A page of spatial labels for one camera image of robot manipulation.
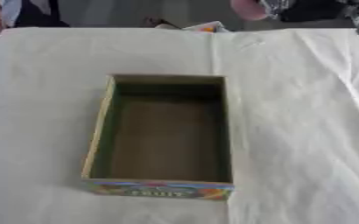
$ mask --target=white cloth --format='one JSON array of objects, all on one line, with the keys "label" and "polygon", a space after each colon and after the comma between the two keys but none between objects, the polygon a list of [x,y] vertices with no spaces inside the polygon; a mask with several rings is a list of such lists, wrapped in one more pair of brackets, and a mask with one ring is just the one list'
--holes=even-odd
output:
[{"label": "white cloth", "polygon": [[[79,186],[106,74],[228,78],[226,202]],[[359,36],[16,29],[0,35],[0,223],[359,223]]]}]

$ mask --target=cardboard edge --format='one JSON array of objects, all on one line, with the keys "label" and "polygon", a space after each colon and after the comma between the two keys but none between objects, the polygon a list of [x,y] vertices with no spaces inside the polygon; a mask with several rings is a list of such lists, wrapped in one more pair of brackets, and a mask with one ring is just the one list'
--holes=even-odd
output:
[{"label": "cardboard edge", "polygon": [[188,181],[188,180],[170,180],[170,179],[135,179],[135,178],[85,178],[84,181],[88,182],[101,182],[101,183],[165,183],[165,184],[184,184],[184,185],[205,185],[205,186],[225,186],[224,188],[234,190],[234,185],[229,182],[205,182],[205,181]]},{"label": "cardboard edge", "polygon": [[101,139],[102,126],[103,126],[104,120],[106,118],[106,114],[109,110],[109,105],[111,103],[111,99],[113,97],[114,90],[115,90],[115,80],[114,80],[114,77],[110,75],[108,84],[106,87],[106,92],[105,92],[104,98],[102,99],[102,102],[101,102],[101,108],[98,113],[98,118],[96,120],[94,135],[93,135],[91,144],[88,149],[87,157],[84,161],[83,170],[81,172],[81,177],[83,179],[89,179],[89,174],[91,172],[92,165],[94,163],[95,154],[98,151],[99,140]]}]

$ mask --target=cardboard box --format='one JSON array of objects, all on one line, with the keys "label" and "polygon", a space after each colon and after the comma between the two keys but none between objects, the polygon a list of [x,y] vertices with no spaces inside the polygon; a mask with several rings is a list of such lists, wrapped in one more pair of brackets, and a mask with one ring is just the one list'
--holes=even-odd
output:
[{"label": "cardboard box", "polygon": [[103,194],[225,200],[233,190],[223,77],[109,77],[82,179]]}]

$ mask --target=sleeve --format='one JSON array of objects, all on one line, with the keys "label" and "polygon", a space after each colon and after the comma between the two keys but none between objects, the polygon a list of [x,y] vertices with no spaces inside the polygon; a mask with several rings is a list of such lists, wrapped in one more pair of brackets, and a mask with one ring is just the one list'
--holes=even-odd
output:
[{"label": "sleeve", "polygon": [[0,5],[3,6],[6,0],[0,0]]}]

